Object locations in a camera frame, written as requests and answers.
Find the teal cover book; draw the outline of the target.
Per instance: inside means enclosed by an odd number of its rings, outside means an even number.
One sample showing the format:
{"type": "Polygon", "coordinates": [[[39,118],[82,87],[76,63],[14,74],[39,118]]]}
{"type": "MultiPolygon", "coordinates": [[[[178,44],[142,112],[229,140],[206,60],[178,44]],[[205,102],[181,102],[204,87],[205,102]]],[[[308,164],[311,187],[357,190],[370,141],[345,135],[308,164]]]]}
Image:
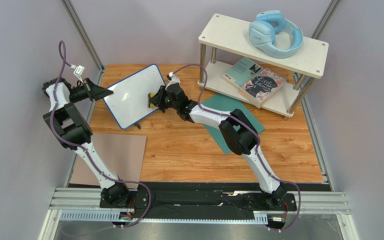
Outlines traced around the teal cover book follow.
{"type": "Polygon", "coordinates": [[[231,68],[225,71],[221,78],[235,89],[239,90],[247,81],[262,71],[262,66],[253,60],[243,57],[231,68]]]}

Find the floral cover book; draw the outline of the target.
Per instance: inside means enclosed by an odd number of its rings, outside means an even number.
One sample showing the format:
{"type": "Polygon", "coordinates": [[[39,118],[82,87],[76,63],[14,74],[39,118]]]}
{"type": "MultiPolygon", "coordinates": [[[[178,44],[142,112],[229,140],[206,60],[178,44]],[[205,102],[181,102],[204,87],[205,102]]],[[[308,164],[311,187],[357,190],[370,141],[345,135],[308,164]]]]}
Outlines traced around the floral cover book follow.
{"type": "Polygon", "coordinates": [[[263,68],[239,88],[239,94],[249,100],[252,105],[260,108],[286,82],[286,78],[269,68],[263,68]]]}

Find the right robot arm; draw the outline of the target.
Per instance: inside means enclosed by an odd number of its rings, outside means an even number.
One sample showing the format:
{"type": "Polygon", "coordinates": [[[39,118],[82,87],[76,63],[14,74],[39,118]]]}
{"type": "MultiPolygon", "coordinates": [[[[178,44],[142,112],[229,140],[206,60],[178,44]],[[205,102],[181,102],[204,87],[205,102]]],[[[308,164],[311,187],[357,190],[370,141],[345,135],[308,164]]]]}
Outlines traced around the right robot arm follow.
{"type": "Polygon", "coordinates": [[[148,94],[148,107],[162,112],[174,109],[184,121],[218,129],[230,151],[245,159],[262,192],[275,205],[284,200],[287,190],[263,155],[256,129],[240,109],[228,112],[207,107],[189,99],[179,83],[162,85],[156,93],[148,94]]]}

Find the pink mat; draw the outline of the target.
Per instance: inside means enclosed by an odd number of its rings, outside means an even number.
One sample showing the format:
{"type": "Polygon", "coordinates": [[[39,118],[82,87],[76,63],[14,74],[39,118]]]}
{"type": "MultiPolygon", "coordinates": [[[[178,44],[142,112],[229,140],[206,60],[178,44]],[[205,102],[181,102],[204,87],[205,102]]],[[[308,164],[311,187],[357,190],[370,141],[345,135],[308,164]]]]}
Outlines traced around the pink mat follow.
{"type": "MultiPolygon", "coordinates": [[[[146,136],[95,133],[92,141],[105,165],[121,180],[135,182],[140,180],[147,143],[146,136]]],[[[99,186],[98,179],[80,156],[75,160],[69,183],[99,186]]]]}

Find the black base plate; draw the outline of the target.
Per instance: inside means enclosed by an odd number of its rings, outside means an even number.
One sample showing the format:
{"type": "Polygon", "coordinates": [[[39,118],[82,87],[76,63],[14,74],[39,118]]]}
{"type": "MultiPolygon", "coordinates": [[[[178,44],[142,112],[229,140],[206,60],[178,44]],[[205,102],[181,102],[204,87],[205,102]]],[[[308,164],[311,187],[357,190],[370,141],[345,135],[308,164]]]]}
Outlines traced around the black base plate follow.
{"type": "Polygon", "coordinates": [[[147,219],[252,220],[255,211],[295,213],[298,198],[284,185],[286,195],[274,204],[258,183],[145,182],[131,189],[136,215],[149,208],[147,219]]]}

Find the light blue headphones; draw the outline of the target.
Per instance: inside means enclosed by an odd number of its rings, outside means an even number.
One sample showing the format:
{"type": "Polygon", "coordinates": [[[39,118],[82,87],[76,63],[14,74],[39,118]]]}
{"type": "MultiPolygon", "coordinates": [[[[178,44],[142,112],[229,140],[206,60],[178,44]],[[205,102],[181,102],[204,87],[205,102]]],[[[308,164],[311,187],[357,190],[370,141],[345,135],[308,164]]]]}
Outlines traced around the light blue headphones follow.
{"type": "Polygon", "coordinates": [[[248,26],[248,35],[254,47],[277,59],[292,57],[304,42],[303,31],[295,23],[285,18],[279,10],[269,10],[257,14],[255,20],[248,26]],[[292,43],[287,49],[275,46],[276,34],[281,32],[288,33],[292,37],[292,43]]]}

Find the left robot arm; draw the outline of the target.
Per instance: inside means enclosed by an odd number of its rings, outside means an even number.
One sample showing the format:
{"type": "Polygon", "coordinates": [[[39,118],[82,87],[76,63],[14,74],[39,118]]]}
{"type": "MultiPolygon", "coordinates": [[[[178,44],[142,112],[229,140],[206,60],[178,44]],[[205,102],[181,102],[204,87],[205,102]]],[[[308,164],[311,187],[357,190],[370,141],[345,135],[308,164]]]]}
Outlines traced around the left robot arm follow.
{"type": "Polygon", "coordinates": [[[97,101],[113,94],[112,90],[97,86],[89,78],[72,87],[64,78],[47,81],[42,91],[50,99],[50,110],[43,115],[50,130],[65,149],[80,156],[98,179],[104,203],[126,207],[132,195],[127,185],[111,172],[100,158],[93,142],[93,132],[75,106],[76,102],[97,101]]]}

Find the yellow bone-shaped eraser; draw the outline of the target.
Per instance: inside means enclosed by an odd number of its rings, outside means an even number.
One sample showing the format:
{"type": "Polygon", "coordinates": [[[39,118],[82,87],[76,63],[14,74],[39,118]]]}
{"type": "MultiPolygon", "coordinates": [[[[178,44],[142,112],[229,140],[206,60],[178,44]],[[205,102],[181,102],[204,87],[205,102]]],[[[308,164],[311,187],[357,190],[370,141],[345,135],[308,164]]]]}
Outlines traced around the yellow bone-shaped eraser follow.
{"type": "Polygon", "coordinates": [[[159,95],[157,93],[149,93],[148,94],[148,107],[151,109],[155,109],[159,107],[159,95]]]}

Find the white two-tier shelf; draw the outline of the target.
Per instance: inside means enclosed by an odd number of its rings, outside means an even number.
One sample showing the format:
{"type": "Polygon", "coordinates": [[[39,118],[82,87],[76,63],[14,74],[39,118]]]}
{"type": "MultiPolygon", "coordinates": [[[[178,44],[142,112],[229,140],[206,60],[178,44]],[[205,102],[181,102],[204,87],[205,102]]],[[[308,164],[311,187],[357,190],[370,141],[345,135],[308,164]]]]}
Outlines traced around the white two-tier shelf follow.
{"type": "Polygon", "coordinates": [[[248,37],[249,22],[246,20],[215,13],[198,37],[200,43],[200,63],[206,63],[206,49],[211,48],[210,62],[199,73],[198,85],[207,90],[248,102],[238,89],[228,84],[221,75],[231,68],[231,64],[216,59],[218,50],[247,57],[272,69],[288,70],[300,75],[296,83],[286,83],[271,96],[262,109],[284,117],[292,118],[296,108],[316,79],[324,75],[329,44],[325,41],[304,37],[303,45],[290,57],[278,59],[264,54],[255,48],[248,37]]]}

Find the aluminium rail frame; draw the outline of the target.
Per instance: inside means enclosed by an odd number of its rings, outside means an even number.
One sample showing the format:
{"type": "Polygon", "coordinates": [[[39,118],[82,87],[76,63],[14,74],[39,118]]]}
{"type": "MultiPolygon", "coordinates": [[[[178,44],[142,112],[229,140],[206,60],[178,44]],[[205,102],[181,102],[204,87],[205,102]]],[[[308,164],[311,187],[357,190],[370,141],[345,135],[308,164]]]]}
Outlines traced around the aluminium rail frame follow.
{"type": "Polygon", "coordinates": [[[98,188],[58,187],[39,238],[359,238],[343,192],[326,184],[299,187],[274,204],[255,183],[148,182],[131,190],[125,207],[104,203],[98,188]]]}

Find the blue framed whiteboard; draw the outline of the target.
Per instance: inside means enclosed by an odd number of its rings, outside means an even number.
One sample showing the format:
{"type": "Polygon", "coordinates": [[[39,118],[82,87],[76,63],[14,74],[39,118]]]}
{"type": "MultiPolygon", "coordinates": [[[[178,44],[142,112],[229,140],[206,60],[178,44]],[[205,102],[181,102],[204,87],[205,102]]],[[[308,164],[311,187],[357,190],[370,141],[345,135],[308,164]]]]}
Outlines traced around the blue framed whiteboard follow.
{"type": "Polygon", "coordinates": [[[161,86],[166,86],[161,71],[156,64],[150,64],[107,87],[112,94],[103,102],[117,125],[126,130],[158,111],[148,107],[148,94],[158,92],[161,86]]]}

